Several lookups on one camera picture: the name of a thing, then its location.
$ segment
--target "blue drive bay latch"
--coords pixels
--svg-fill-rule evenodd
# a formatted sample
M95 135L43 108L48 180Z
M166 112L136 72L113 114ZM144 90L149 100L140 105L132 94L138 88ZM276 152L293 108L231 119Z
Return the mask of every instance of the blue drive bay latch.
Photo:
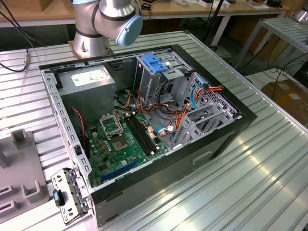
M160 59L153 54L143 54L141 57L155 74L169 70L169 68L163 65Z

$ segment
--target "red cable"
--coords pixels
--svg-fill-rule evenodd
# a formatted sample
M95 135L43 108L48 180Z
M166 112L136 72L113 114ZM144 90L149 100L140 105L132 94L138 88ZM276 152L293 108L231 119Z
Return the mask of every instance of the red cable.
M86 143L85 143L86 134L85 134L85 126L84 126L84 124L83 124L83 119L82 119L83 116L79 113L79 111L78 111L76 108L72 107L72 110L78 114L79 119L80 119L80 121L81 121L82 135L83 135L83 148L84 148L84 147L86 146Z

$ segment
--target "robotic arm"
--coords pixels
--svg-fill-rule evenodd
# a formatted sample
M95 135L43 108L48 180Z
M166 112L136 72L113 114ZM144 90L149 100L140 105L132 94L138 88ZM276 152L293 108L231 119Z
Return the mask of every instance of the robotic arm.
M142 29L134 0L73 0L76 16L74 52L89 58L110 54L108 39L131 45Z

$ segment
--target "cardboard box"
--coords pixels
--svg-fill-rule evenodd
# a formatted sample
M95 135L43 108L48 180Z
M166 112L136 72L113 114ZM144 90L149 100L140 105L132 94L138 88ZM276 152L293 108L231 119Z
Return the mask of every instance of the cardboard box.
M265 85L261 90L270 98L274 91L274 82ZM274 101L308 128L308 89L300 87L291 80L278 81Z
M3 0L7 6L43 11L52 0Z

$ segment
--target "blue pcie slot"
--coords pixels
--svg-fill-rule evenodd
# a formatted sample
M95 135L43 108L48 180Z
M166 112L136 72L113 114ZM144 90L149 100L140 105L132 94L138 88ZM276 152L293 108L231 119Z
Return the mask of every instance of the blue pcie slot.
M120 175L120 174L123 173L123 172L126 172L127 170L130 170L131 168L135 167L136 163L137 163L139 160L140 160L140 159L137 159L137 160L135 160L134 162L130 163L129 165L126 165L126 166L124 166L124 167L122 167L122 168L119 168L119 169L116 170L116 171L113 171L113 172L107 174L106 176L103 176L103 177L101 178L101 181L111 179L111 178L113 178L113 177L115 177L115 176L117 176L117 175Z

